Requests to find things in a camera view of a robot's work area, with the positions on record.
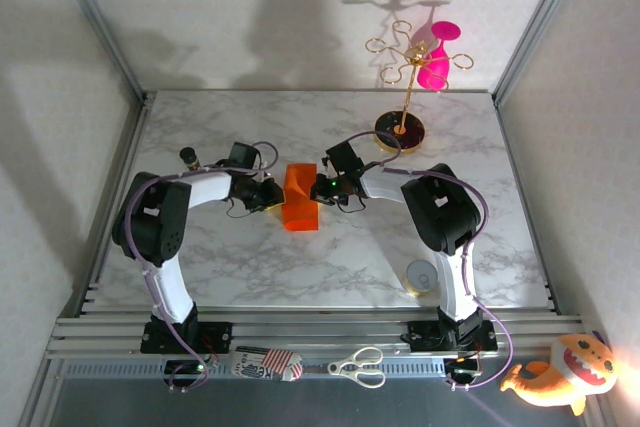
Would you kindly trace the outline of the orange paper sheet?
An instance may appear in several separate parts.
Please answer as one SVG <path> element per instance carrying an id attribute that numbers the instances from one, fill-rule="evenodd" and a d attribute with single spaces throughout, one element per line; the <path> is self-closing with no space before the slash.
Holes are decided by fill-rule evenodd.
<path id="1" fill-rule="evenodd" d="M 310 198 L 317 166 L 310 163 L 289 164 L 284 181 L 282 217 L 288 231 L 316 231 L 319 228 L 318 204 Z"/>

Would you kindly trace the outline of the small dark bottle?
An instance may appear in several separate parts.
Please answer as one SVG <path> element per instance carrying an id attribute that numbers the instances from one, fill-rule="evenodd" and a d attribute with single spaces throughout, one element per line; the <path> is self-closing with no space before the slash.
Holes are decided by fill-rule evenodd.
<path id="1" fill-rule="evenodd" d="M 201 164 L 199 158 L 196 154 L 196 151 L 193 147 L 187 146 L 180 150 L 179 157 L 185 164 L 188 170 L 194 171 L 199 170 L 201 168 Z"/>

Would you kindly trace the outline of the gold wine glass rack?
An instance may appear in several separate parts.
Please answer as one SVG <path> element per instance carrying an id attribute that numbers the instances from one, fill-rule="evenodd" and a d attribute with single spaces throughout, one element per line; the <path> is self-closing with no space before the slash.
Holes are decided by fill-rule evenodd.
<path id="1" fill-rule="evenodd" d="M 370 38 L 365 42 L 365 49 L 376 55 L 386 52 L 394 52 L 400 55 L 403 63 L 398 67 L 388 66 L 382 68 L 379 78 L 385 85 L 395 85 L 407 78 L 407 90 L 403 107 L 399 110 L 391 110 L 382 114 L 376 120 L 374 130 L 376 131 L 376 140 L 381 147 L 391 151 L 400 149 L 404 153 L 409 153 L 417 150 L 426 136 L 425 124 L 410 112 L 410 106 L 414 88 L 416 86 L 421 87 L 417 82 L 418 72 L 427 54 L 436 48 L 438 41 L 432 33 L 431 41 L 417 40 L 411 34 L 412 25 L 405 20 L 394 21 L 392 23 L 392 31 L 407 39 L 407 45 L 404 49 L 400 49 L 376 37 Z M 474 59 L 466 53 L 448 55 L 450 58 L 450 70 L 453 67 L 459 70 L 470 70 L 475 65 Z"/>

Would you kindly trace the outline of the silver tin can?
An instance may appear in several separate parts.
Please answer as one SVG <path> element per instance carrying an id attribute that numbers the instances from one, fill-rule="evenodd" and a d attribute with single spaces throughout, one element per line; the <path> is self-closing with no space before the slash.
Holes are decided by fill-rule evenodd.
<path id="1" fill-rule="evenodd" d="M 411 262 L 405 271 L 403 285 L 414 297 L 423 296 L 438 286 L 436 267 L 427 260 Z"/>

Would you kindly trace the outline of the printed striped pouch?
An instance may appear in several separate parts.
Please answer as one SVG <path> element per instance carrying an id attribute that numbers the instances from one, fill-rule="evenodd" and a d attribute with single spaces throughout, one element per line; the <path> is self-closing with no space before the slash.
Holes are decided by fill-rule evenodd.
<path id="1" fill-rule="evenodd" d="M 278 382 L 294 382 L 304 371 L 302 357 L 293 351 L 250 346 L 238 346 L 229 367 L 237 377 Z"/>

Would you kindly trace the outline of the pink wine glass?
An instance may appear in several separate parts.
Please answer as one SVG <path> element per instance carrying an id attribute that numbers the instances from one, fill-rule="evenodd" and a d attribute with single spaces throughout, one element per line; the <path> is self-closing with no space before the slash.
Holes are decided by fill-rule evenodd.
<path id="1" fill-rule="evenodd" d="M 438 41 L 435 49 L 430 51 L 417 76 L 418 84 L 425 90 L 443 91 L 448 88 L 450 58 L 445 49 L 447 41 L 460 37 L 460 27 L 450 21 L 439 21 L 432 25 L 431 33 Z"/>

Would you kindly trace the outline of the small circuit board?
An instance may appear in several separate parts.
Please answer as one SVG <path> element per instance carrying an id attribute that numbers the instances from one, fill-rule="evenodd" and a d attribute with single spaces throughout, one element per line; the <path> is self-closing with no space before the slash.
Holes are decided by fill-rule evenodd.
<path id="1" fill-rule="evenodd" d="M 201 386 L 209 378 L 210 362 L 197 360 L 167 360 L 164 364 L 162 380 L 170 392 L 186 393 Z"/>
<path id="2" fill-rule="evenodd" d="M 483 375 L 481 359 L 478 353 L 455 359 L 445 359 L 444 368 L 449 383 L 471 385 Z"/>

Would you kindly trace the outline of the orange fish plush toy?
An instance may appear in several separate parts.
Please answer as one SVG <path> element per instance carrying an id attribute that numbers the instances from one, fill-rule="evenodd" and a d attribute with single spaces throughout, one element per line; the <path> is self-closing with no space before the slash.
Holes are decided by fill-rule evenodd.
<path id="1" fill-rule="evenodd" d="M 537 407 L 568 406 L 578 417 L 585 411 L 587 398 L 609 392 L 618 374 L 614 354 L 600 336 L 565 334 L 552 343 L 549 361 L 510 368 L 500 390 L 511 390 Z"/>

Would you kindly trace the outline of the aluminium cross rail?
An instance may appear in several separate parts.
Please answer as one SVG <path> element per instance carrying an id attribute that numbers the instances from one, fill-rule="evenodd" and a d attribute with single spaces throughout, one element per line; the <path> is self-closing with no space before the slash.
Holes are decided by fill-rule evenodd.
<path id="1" fill-rule="evenodd" d="M 551 312 L 506 312 L 498 317 L 509 331 L 518 353 L 544 351 L 555 337 L 581 333 L 585 325 L 578 316 L 561 316 Z M 268 312 L 224 317 L 210 312 L 203 319 L 229 322 L 230 346 L 275 347 L 326 357 L 334 350 L 347 352 L 365 345 L 377 345 L 393 356 L 407 353 L 401 341 L 408 323 L 418 320 L 417 312 L 367 313 L 330 312 L 312 315 L 291 312 Z M 58 320 L 45 347 L 50 358 L 123 357 L 141 352 L 146 339 L 139 315 L 97 316 Z"/>

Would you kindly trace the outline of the aluminium side rail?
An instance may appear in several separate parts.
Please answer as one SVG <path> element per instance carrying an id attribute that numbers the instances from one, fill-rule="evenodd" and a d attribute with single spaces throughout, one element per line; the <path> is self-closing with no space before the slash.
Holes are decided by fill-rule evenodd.
<path id="1" fill-rule="evenodd" d="M 143 101 L 136 111 L 135 123 L 126 131 L 126 136 L 124 137 L 125 149 L 122 154 L 116 157 L 115 170 L 108 177 L 110 184 L 107 190 L 107 204 L 98 218 L 100 221 L 99 232 L 88 271 L 84 275 L 79 292 L 74 295 L 71 304 L 72 317 L 78 317 L 82 314 L 89 291 L 100 285 L 100 278 L 110 249 L 113 222 L 118 214 L 121 202 L 126 196 L 129 175 L 148 116 L 153 108 L 155 97 L 155 92 L 148 92 L 144 95 Z"/>
<path id="2" fill-rule="evenodd" d="M 544 280 L 544 286 L 547 292 L 548 302 L 550 304 L 550 306 L 548 307 L 548 310 L 556 314 L 561 314 L 562 310 L 559 307 L 558 300 L 556 298 L 556 292 L 552 283 L 552 279 L 549 276 L 549 271 L 545 263 L 544 254 L 542 253 L 542 250 L 540 248 L 539 237 L 537 235 L 536 228 L 533 222 L 530 205 L 526 197 L 523 177 L 521 175 L 521 172 L 518 166 L 514 144 L 507 131 L 506 123 L 504 121 L 502 110 L 501 110 L 501 104 L 497 101 L 494 102 L 494 110 L 495 110 L 495 115 L 498 121 L 498 125 L 500 127 L 500 130 L 503 136 L 503 140 L 505 143 L 507 155 L 509 157 L 511 169 L 514 174 L 514 178 L 515 178 L 515 182 L 516 182 L 516 186 L 517 186 L 517 190 L 520 198 L 520 203 L 523 208 L 524 217 L 527 223 L 527 228 L 529 231 L 529 235 L 531 237 L 536 259 L 541 269 L 541 275 Z"/>

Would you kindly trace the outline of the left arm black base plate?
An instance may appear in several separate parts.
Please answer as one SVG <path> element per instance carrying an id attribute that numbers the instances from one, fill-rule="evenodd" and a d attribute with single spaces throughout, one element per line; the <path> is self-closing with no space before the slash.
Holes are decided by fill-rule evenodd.
<path id="1" fill-rule="evenodd" d="M 198 354 L 227 354 L 232 339 L 232 324 L 228 322 L 191 322 L 172 327 Z M 175 338 L 164 321 L 153 317 L 145 325 L 140 351 L 144 354 L 186 354 L 185 347 Z"/>

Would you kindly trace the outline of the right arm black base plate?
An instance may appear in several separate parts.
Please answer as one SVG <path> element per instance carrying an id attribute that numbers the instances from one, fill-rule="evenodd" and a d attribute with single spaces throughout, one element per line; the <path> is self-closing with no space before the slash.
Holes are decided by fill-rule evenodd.
<path id="1" fill-rule="evenodd" d="M 484 320 L 478 329 L 460 341 L 456 341 L 454 334 L 439 321 L 410 321 L 400 340 L 409 345 L 412 353 L 498 350 L 497 334 L 489 320 Z"/>

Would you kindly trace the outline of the white handled scissors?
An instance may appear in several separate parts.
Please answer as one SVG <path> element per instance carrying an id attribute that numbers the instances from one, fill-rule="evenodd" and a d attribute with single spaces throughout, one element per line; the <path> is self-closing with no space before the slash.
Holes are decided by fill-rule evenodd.
<path id="1" fill-rule="evenodd" d="M 330 363 L 326 371 L 331 376 L 349 379 L 360 387 L 378 389 L 386 382 L 386 374 L 380 368 L 383 359 L 381 349 L 365 346 L 342 360 Z"/>

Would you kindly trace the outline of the aluminium frame post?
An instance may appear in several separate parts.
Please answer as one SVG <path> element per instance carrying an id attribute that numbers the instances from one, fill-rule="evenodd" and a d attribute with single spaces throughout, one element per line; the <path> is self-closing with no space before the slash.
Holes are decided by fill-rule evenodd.
<path id="1" fill-rule="evenodd" d="M 494 106 L 499 109 L 508 99 L 549 26 L 562 0 L 539 0 L 524 32 L 492 91 Z"/>
<path id="2" fill-rule="evenodd" d="M 76 3 L 107 53 L 111 63 L 122 76 L 125 86 L 131 92 L 134 99 L 142 104 L 146 99 L 146 92 L 141 87 L 133 68 L 119 45 L 115 33 L 109 25 L 98 0 L 76 0 Z"/>

